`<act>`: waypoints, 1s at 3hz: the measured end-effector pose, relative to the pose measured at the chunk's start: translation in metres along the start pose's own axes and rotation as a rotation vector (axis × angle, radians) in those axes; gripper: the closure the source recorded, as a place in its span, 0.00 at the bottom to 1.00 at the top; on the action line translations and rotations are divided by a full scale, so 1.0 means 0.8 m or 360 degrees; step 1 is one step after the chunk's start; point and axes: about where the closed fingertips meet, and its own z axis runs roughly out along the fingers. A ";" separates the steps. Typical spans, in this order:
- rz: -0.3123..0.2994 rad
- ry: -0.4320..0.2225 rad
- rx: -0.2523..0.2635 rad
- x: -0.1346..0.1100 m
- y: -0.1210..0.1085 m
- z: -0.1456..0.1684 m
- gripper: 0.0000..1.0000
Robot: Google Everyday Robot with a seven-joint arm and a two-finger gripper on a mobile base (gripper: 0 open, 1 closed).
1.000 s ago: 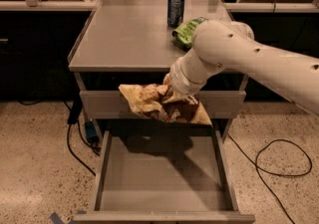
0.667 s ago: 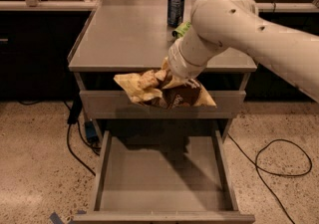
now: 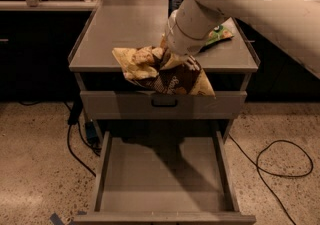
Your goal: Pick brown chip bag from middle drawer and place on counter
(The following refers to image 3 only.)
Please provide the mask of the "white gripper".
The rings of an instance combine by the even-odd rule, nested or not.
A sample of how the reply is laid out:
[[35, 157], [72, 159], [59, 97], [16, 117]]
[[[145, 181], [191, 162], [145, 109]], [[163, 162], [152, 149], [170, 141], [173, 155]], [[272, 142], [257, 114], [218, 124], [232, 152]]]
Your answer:
[[208, 33], [214, 28], [214, 16], [207, 10], [193, 11], [179, 8], [171, 13], [160, 47], [173, 52], [166, 54], [160, 69], [169, 70], [187, 61], [204, 46]]

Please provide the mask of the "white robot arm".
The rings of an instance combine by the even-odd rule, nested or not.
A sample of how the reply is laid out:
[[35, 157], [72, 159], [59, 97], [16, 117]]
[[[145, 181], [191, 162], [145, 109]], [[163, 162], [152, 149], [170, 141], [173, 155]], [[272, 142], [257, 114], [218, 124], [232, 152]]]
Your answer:
[[195, 55], [209, 32], [230, 17], [320, 78], [320, 0], [183, 0], [167, 21], [166, 43], [177, 55]]

